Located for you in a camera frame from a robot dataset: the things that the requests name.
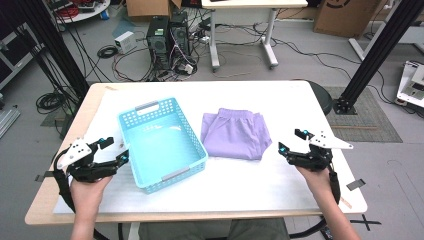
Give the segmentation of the grey floor mat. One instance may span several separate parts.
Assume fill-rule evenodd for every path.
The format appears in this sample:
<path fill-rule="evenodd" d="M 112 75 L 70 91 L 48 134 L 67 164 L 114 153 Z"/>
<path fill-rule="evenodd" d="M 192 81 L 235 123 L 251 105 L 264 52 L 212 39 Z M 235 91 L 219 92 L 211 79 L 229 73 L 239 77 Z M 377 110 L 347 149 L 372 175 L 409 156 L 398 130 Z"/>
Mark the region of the grey floor mat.
<path fill-rule="evenodd" d="M 336 137 L 347 142 L 403 142 L 368 88 L 359 96 L 354 109 L 353 115 L 339 115 L 331 110 L 326 116 Z"/>

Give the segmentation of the black aluminium frame post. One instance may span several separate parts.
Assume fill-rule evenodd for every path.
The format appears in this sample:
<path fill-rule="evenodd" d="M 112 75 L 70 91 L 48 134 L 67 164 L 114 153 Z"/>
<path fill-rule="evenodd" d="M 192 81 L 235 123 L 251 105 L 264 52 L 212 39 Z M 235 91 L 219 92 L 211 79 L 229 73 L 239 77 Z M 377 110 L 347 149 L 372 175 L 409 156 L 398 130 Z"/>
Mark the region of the black aluminium frame post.
<path fill-rule="evenodd" d="M 89 85 L 55 27 L 43 0 L 16 0 L 24 16 L 34 27 L 56 64 L 68 80 L 79 99 L 84 99 Z"/>
<path fill-rule="evenodd" d="M 334 100 L 333 110 L 336 114 L 355 113 L 354 104 L 358 97 L 423 10 L 424 0 L 400 1 L 353 78 L 340 97 Z"/>

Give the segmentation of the open black computer tower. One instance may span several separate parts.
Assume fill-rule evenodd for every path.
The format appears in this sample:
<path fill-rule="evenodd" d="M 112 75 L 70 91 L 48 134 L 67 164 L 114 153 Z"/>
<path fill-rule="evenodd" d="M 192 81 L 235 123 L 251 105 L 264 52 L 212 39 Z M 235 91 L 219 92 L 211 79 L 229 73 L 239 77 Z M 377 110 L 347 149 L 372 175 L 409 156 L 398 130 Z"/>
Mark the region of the open black computer tower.
<path fill-rule="evenodd" d="M 185 11 L 175 12 L 169 23 L 173 56 L 177 57 L 182 55 L 190 55 L 187 13 Z"/>

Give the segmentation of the white desk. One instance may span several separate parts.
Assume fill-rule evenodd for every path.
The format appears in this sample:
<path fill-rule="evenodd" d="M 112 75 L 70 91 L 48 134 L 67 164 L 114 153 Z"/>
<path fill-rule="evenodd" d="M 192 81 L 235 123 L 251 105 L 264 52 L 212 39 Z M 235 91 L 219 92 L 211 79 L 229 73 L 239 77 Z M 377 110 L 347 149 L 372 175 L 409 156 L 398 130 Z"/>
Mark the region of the white desk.
<path fill-rule="evenodd" d="M 260 38 L 260 43 L 268 57 L 269 68 L 272 69 L 278 65 L 277 58 L 271 47 L 271 37 L 278 10 L 281 8 L 304 8 L 308 5 L 306 0 L 201 0 L 201 3 L 204 9 L 210 11 L 211 30 L 209 50 L 213 72 L 216 72 L 220 68 L 216 43 L 217 12 L 219 10 L 225 9 L 226 11 L 231 11 L 232 9 L 236 9 L 238 12 L 241 12 L 243 9 L 268 10 L 266 34 Z"/>

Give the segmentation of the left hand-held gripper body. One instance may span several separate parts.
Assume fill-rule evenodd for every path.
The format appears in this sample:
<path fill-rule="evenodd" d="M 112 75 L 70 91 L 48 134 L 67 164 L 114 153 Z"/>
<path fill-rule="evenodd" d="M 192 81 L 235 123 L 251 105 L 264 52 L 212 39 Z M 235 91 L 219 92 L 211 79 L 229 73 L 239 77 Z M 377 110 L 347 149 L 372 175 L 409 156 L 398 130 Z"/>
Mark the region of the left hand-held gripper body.
<path fill-rule="evenodd" d="M 94 162 L 94 155 L 100 149 L 95 142 L 88 144 L 84 139 L 77 138 L 64 150 L 64 156 L 58 159 L 54 169 L 65 170 L 75 180 L 88 183 L 115 175 L 118 167 L 114 165 L 114 160 Z"/>

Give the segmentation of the person's left hand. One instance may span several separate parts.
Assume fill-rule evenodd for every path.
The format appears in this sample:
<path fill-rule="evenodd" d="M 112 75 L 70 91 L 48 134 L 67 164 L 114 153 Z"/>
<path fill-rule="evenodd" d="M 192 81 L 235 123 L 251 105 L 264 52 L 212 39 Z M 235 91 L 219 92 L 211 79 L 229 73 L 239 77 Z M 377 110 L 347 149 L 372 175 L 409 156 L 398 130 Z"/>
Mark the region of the person's left hand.
<path fill-rule="evenodd" d="M 111 180 L 111 177 L 105 177 L 94 183 L 71 182 L 71 195 L 78 217 L 88 219 L 97 216 L 104 190 Z"/>

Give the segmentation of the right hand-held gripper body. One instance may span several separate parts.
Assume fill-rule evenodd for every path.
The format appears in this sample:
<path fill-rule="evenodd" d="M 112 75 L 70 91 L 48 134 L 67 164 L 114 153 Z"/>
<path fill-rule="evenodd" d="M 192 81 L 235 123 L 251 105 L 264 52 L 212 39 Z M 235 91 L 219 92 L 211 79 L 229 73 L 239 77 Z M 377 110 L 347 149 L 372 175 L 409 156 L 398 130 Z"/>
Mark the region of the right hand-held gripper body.
<path fill-rule="evenodd" d="M 353 145 L 337 138 L 332 134 L 321 131 L 314 134 L 310 140 L 305 140 L 309 145 L 307 153 L 293 152 L 292 156 L 285 157 L 290 165 L 302 167 L 312 171 L 321 171 L 330 168 L 333 149 L 352 149 Z"/>

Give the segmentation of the black tape strip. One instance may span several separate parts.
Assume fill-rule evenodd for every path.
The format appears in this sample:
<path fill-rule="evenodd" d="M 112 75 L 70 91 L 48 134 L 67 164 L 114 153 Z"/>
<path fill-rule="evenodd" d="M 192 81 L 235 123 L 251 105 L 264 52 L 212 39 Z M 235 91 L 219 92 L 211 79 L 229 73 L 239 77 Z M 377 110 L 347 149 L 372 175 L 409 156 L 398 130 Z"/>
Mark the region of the black tape strip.
<path fill-rule="evenodd" d="M 43 182 L 45 178 L 54 177 L 53 171 L 46 171 L 43 174 L 39 174 L 35 177 L 36 182 Z"/>
<path fill-rule="evenodd" d="M 358 179 L 358 180 L 355 180 L 355 181 L 347 184 L 347 188 L 350 191 L 353 191 L 353 190 L 355 190 L 357 188 L 360 188 L 360 187 L 362 187 L 364 185 L 365 185 L 365 181 L 363 179 Z"/>

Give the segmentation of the round white table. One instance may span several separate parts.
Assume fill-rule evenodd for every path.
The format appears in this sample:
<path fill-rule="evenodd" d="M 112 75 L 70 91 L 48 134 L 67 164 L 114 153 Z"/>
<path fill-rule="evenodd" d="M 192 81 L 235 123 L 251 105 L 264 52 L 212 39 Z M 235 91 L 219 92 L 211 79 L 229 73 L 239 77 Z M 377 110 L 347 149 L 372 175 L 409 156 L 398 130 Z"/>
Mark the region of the round white table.
<path fill-rule="evenodd" d="M 55 21 L 68 24 L 92 17 L 108 20 L 111 0 L 48 0 L 47 3 Z"/>

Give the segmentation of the person's legs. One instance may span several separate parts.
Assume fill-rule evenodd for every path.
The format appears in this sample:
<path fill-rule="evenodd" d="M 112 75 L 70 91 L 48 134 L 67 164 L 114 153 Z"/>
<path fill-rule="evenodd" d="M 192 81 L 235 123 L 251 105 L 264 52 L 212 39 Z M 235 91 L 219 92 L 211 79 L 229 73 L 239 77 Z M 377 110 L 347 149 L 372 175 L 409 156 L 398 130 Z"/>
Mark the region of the person's legs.
<path fill-rule="evenodd" d="M 141 223 L 140 240 L 290 240 L 283 218 Z"/>

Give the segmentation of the purple pants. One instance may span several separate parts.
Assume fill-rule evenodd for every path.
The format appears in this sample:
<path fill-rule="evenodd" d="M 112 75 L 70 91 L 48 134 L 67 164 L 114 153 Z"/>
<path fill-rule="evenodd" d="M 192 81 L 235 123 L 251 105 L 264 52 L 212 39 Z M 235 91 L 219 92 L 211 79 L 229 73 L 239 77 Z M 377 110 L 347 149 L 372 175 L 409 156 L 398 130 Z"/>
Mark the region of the purple pants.
<path fill-rule="evenodd" d="M 244 160 L 261 160 L 272 144 L 260 113 L 225 108 L 203 115 L 200 139 L 210 156 Z"/>

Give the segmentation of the black round stool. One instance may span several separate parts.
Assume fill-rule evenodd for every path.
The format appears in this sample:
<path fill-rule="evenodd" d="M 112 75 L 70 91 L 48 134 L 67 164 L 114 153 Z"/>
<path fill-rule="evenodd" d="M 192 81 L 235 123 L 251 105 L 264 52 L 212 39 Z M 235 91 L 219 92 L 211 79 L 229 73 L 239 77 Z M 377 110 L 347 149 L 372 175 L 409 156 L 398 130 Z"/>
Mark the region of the black round stool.
<path fill-rule="evenodd" d="M 310 86 L 311 86 L 311 88 L 312 88 L 312 90 L 315 94 L 315 97 L 317 98 L 317 100 L 320 104 L 320 107 L 321 107 L 323 113 L 325 115 L 328 115 L 331 112 L 332 107 L 333 107 L 333 99 L 332 99 L 331 95 L 321 85 L 319 85 L 315 82 L 312 82 L 312 81 L 308 81 L 308 83 L 310 84 Z"/>

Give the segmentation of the light blue plastic basket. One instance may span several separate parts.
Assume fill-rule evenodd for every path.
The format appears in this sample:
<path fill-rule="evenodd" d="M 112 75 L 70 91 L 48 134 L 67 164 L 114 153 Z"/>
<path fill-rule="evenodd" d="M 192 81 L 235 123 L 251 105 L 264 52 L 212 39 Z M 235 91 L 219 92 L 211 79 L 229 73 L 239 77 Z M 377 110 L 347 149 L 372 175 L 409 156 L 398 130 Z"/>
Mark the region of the light blue plastic basket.
<path fill-rule="evenodd" d="M 118 115 L 137 187 L 157 192 L 205 169 L 208 153 L 174 98 Z"/>

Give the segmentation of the grey metal rail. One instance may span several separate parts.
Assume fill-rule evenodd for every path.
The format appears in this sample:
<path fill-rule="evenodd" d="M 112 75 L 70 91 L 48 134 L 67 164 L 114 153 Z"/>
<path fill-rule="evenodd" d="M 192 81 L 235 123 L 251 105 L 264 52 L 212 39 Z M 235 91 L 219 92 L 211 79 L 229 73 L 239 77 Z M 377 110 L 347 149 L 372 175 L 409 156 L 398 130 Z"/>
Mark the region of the grey metal rail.
<path fill-rule="evenodd" d="M 16 107 L 9 110 L 0 110 L 0 139 L 15 123 L 20 116 L 20 111 Z"/>

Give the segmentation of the white foam sheet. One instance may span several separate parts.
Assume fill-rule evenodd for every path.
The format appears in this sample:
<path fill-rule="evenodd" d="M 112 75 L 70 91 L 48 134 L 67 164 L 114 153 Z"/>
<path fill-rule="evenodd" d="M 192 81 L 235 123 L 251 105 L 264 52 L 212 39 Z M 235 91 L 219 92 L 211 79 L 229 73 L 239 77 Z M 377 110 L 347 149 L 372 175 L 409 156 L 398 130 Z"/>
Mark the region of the white foam sheet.
<path fill-rule="evenodd" d="M 193 81 L 123 84 L 104 92 L 87 129 L 88 141 L 113 137 L 115 142 L 95 154 L 105 162 L 124 150 L 118 115 L 134 107 L 174 98 L 195 134 L 201 134 L 205 113 L 220 108 L 259 112 L 265 118 L 272 144 L 261 160 L 213 157 L 205 169 L 157 192 L 137 187 L 130 161 L 106 187 L 103 214 L 194 214 L 313 209 L 307 186 L 278 153 L 278 143 L 306 151 L 295 129 L 321 131 L 326 120 L 306 81 Z"/>

